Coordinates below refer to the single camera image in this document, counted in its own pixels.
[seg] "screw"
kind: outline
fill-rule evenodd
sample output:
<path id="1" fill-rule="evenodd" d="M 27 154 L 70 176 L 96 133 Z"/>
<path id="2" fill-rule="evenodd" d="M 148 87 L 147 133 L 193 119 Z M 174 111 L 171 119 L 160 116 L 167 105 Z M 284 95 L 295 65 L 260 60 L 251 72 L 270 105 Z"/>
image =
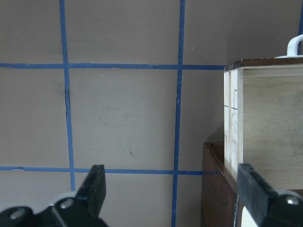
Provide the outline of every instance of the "screw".
<path id="1" fill-rule="evenodd" d="M 18 219 L 19 217 L 21 217 L 24 214 L 25 210 L 23 208 L 18 208 L 18 210 L 16 210 L 15 212 L 13 212 L 10 215 L 10 219 Z"/>
<path id="2" fill-rule="evenodd" d="M 297 197 L 289 195 L 286 197 L 286 202 L 290 205 L 298 205 L 299 204 L 299 200 Z"/>
<path id="3" fill-rule="evenodd" d="M 64 201 L 63 203 L 61 203 L 60 207 L 62 209 L 66 209 L 66 208 L 69 208 L 73 203 L 74 203 L 74 200 L 72 200 L 71 198 L 69 198 L 66 201 Z"/>

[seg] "wooden furniture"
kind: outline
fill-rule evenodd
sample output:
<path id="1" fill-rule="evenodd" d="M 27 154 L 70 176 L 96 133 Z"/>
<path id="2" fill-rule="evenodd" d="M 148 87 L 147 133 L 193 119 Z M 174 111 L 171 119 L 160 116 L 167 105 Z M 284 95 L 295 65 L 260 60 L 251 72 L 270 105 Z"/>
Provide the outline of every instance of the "wooden furniture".
<path id="1" fill-rule="evenodd" d="M 225 166 L 249 163 L 274 188 L 303 188 L 303 59 L 241 60 L 224 69 Z"/>
<path id="2" fill-rule="evenodd" d="M 240 227 L 243 204 L 224 165 L 224 143 L 205 143 L 202 165 L 202 227 Z M 294 190 L 303 197 L 303 190 Z"/>

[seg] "wooden box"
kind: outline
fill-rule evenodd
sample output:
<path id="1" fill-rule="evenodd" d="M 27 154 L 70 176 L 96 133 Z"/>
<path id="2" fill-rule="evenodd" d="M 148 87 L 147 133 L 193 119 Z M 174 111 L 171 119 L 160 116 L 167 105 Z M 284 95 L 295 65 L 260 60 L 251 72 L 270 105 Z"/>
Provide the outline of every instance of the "wooden box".
<path id="1" fill-rule="evenodd" d="M 224 163 L 250 163 L 279 189 L 303 188 L 303 59 L 241 60 L 224 69 Z"/>

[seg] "dark wooden cabinet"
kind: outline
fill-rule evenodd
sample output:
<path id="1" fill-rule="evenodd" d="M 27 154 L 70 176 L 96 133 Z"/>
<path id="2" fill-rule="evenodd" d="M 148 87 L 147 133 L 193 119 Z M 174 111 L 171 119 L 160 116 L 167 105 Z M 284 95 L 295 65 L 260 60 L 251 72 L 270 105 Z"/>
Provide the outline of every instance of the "dark wooden cabinet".
<path id="1" fill-rule="evenodd" d="M 202 177 L 202 227 L 240 227 L 243 204 L 237 184 L 224 166 L 224 144 L 205 143 Z M 294 190 L 303 197 L 303 190 Z"/>

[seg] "white handle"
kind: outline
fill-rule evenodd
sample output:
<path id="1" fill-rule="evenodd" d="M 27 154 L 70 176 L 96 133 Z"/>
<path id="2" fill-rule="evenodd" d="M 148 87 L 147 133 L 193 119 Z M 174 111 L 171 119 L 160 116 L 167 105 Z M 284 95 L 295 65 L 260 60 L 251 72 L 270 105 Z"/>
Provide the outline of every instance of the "white handle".
<path id="1" fill-rule="evenodd" d="M 303 35 L 299 35 L 295 38 L 292 38 L 287 47 L 287 57 L 297 57 L 298 56 L 298 45 L 303 41 Z"/>

